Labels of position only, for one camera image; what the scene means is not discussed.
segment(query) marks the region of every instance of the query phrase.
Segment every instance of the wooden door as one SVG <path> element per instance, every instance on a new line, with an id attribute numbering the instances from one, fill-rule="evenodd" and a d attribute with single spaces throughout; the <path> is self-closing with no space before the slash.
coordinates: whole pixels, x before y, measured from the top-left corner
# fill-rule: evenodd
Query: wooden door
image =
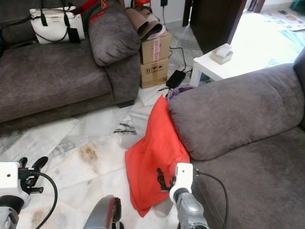
<path id="1" fill-rule="evenodd" d="M 185 18 L 190 2 L 186 0 Z M 246 0 L 193 0 L 190 25 L 203 53 L 231 43 L 245 4 Z"/>

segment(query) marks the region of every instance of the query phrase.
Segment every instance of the sofa cushion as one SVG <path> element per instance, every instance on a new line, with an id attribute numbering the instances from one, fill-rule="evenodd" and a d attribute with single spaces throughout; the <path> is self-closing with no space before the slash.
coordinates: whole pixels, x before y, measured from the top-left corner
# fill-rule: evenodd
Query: sofa cushion
<path id="1" fill-rule="evenodd" d="M 91 17 L 101 11 L 96 9 Z M 110 65 L 139 51 L 139 36 L 116 0 L 108 1 L 105 13 L 88 23 L 93 56 L 99 66 Z"/>
<path id="2" fill-rule="evenodd" d="M 297 76 L 299 77 L 305 96 L 305 48 L 303 49 L 303 51 L 301 51 L 301 53 L 295 60 L 294 70 Z M 305 130 L 305 115 L 301 122 L 301 127 Z"/>
<path id="3" fill-rule="evenodd" d="M 0 122 L 111 92 L 88 39 L 7 50 L 0 66 Z"/>
<path id="4" fill-rule="evenodd" d="M 75 6 L 81 6 L 87 0 L 69 0 Z M 45 8 L 61 7 L 60 0 L 43 0 Z M 101 5 L 98 1 L 95 5 L 89 8 L 85 13 L 81 14 L 81 19 L 84 29 L 87 27 L 87 20 L 93 10 Z M 0 1 L 0 27 L 6 24 L 11 24 L 26 18 L 30 14 L 30 9 L 39 9 L 40 0 L 1 0 Z M 3 37 L 6 41 L 11 43 L 20 43 L 35 39 L 35 33 L 32 29 L 31 22 L 5 28 L 3 30 Z"/>
<path id="5" fill-rule="evenodd" d="M 229 198 L 228 229 L 303 229 L 305 225 L 305 132 L 296 127 L 242 146 L 195 168 L 219 178 Z M 222 187 L 199 175 L 194 194 L 204 197 L 222 228 L 225 200 Z"/>
<path id="6" fill-rule="evenodd" d="M 299 125 L 304 96 L 283 64 L 189 90 L 169 108 L 191 157 L 206 160 Z"/>

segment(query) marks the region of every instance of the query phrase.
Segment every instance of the black cable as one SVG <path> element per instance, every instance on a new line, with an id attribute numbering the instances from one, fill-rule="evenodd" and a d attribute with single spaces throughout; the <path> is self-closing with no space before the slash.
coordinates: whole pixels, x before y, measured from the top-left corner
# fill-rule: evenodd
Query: black cable
<path id="1" fill-rule="evenodd" d="M 185 57 L 184 57 L 184 51 L 183 51 L 183 48 L 182 47 L 177 47 L 177 48 L 172 48 L 170 46 L 170 49 L 181 49 L 182 50 L 182 56 L 183 56 L 183 62 L 184 62 L 184 68 L 182 70 L 182 72 L 186 69 L 186 62 L 185 62 Z"/>
<path id="2" fill-rule="evenodd" d="M 214 176 L 212 176 L 212 175 L 210 175 L 208 173 L 200 172 L 198 170 L 196 170 L 196 173 L 200 174 L 200 175 L 205 175 L 205 176 L 213 178 L 214 180 L 218 181 L 218 183 L 221 184 L 221 186 L 223 187 L 223 189 L 224 189 L 224 197 L 225 197 L 225 217 L 224 217 L 223 229 L 226 229 L 227 222 L 228 222 L 228 216 L 229 216 L 229 199 L 228 199 L 227 189 L 225 188 L 223 182 L 220 179 L 218 179 L 218 178 L 216 178 L 216 177 L 214 177 Z"/>
<path id="3" fill-rule="evenodd" d="M 166 27 L 166 23 L 165 23 L 164 7 L 165 7 L 165 6 L 163 6 L 163 21 L 164 21 L 165 28 L 166 28 L 166 30 L 168 31 L 168 29 L 167 29 L 167 27 Z M 183 62 L 184 62 L 184 69 L 182 70 L 182 72 L 183 72 L 183 71 L 186 69 L 186 62 L 185 62 L 185 56 L 184 56 L 183 48 L 182 48 L 182 47 L 172 48 L 172 47 L 170 46 L 170 49 L 181 49 L 181 50 L 182 50 L 182 56 L 183 56 Z"/>
<path id="4" fill-rule="evenodd" d="M 49 211 L 49 213 L 47 214 L 47 216 L 42 220 L 42 222 L 36 227 L 36 229 L 39 229 L 39 228 L 42 227 L 42 225 L 49 219 L 49 217 L 50 217 L 51 214 L 53 213 L 53 211 L 54 211 L 54 209 L 55 209 L 55 207 L 56 207 L 56 204 L 57 204 L 58 191 L 57 191 L 57 187 L 56 187 L 55 182 L 52 180 L 51 177 L 49 177 L 49 176 L 46 175 L 45 173 L 33 172 L 32 174 L 33 174 L 33 175 L 42 176 L 42 177 L 46 178 L 46 179 L 51 183 L 51 185 L 53 186 L 53 189 L 54 189 L 54 202 L 53 202 L 52 208 L 50 209 L 50 211 Z"/>
<path id="5" fill-rule="evenodd" d="M 159 89 L 158 91 L 160 92 L 160 91 L 164 91 L 164 90 L 168 90 L 168 92 L 167 92 L 167 94 L 166 94 L 166 96 L 165 96 L 165 98 L 167 99 L 167 96 L 168 96 L 168 94 L 171 92 L 172 88 L 164 87 L 164 88 Z"/>

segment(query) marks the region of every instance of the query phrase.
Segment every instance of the white side table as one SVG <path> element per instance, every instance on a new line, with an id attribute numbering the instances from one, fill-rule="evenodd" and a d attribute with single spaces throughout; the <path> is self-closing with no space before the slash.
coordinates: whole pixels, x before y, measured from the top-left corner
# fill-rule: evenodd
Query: white side table
<path id="1" fill-rule="evenodd" d="M 201 73 L 218 81 L 263 69 L 269 62 L 269 58 L 261 53 L 247 52 L 247 50 L 235 51 L 234 49 L 233 52 L 232 59 L 222 65 L 210 58 L 212 52 L 194 58 L 190 85 L 198 87 Z"/>

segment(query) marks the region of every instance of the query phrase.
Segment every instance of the red cloth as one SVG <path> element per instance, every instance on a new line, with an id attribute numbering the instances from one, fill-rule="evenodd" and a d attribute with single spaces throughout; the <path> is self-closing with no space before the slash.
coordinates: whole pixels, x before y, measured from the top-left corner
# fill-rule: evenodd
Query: red cloth
<path id="1" fill-rule="evenodd" d="M 190 158 L 175 131 L 167 101 L 161 96 L 148 119 L 145 137 L 125 154 L 131 201 L 140 216 L 169 196 L 161 192 L 157 168 L 161 168 L 169 186 L 178 162 L 189 163 Z"/>

